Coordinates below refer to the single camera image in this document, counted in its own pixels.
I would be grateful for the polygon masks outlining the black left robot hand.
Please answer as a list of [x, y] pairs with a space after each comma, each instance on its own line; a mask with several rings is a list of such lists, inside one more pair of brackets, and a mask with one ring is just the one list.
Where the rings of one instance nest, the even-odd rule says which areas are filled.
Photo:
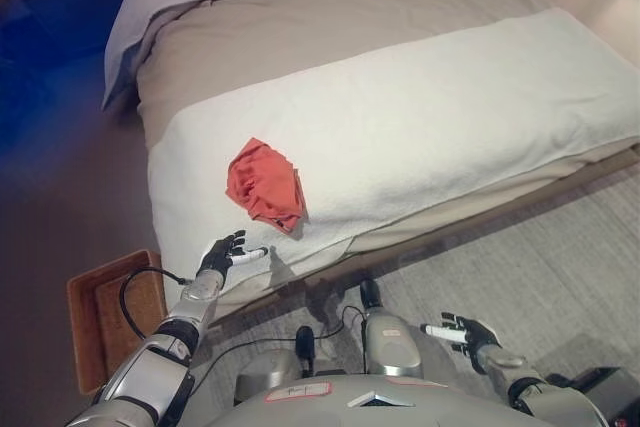
[[204, 254], [198, 273], [217, 271], [226, 277], [232, 266], [244, 265], [265, 257], [269, 253], [267, 247], [245, 250], [246, 231], [238, 230], [222, 239], [216, 240]]

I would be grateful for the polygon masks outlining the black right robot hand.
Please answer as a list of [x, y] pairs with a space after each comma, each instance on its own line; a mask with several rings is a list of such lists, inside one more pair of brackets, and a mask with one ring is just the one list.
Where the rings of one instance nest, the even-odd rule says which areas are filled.
[[495, 331], [484, 323], [451, 312], [441, 313], [441, 323], [423, 323], [419, 330], [427, 336], [448, 342], [454, 351], [476, 353], [486, 345], [498, 345]]

